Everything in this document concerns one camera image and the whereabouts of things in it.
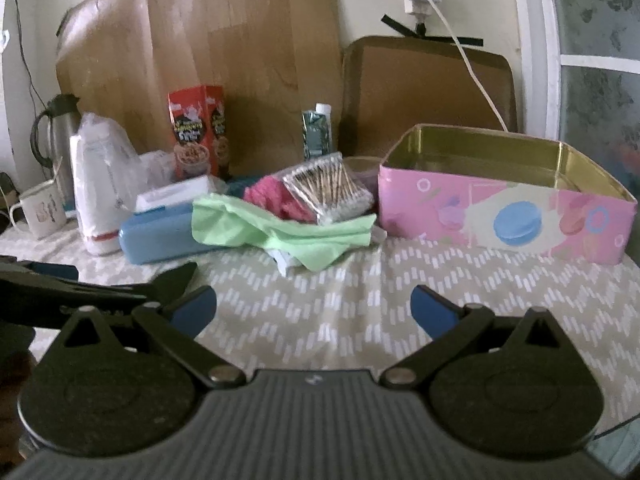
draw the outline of gray ribbed base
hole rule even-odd
[[[9,480],[606,479],[585,453],[515,463],[469,450],[419,397],[366,371],[264,370],[211,392],[170,439],[129,456],[87,460],[39,452]]]

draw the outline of blue macaron illustration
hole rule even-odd
[[[526,245],[542,232],[542,211],[531,202],[509,204],[495,217],[494,232],[508,246]]]

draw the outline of thermos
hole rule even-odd
[[[74,179],[71,171],[69,139],[78,132],[81,115],[78,111],[80,99],[72,94],[55,96],[44,111],[36,118],[31,129],[31,152],[44,168],[56,168],[60,164],[58,186],[62,192],[65,210],[75,209]],[[50,158],[43,156],[38,147],[38,124],[49,118],[48,139]]]

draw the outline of mug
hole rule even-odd
[[[14,220],[14,211],[21,207],[29,229],[20,227]],[[55,181],[47,180],[20,194],[20,202],[11,206],[9,218],[20,231],[30,231],[37,240],[62,229],[66,224],[66,214],[62,195]]]

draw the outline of blue ring print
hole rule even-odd
[[[602,213],[604,215],[604,222],[600,227],[595,227],[593,225],[593,218],[597,215],[597,213]],[[587,215],[587,221],[584,223],[584,226],[587,228],[587,231],[593,233],[595,235],[599,235],[604,231],[605,227],[609,224],[609,212],[603,208],[603,206],[599,205],[597,208],[589,211]]]

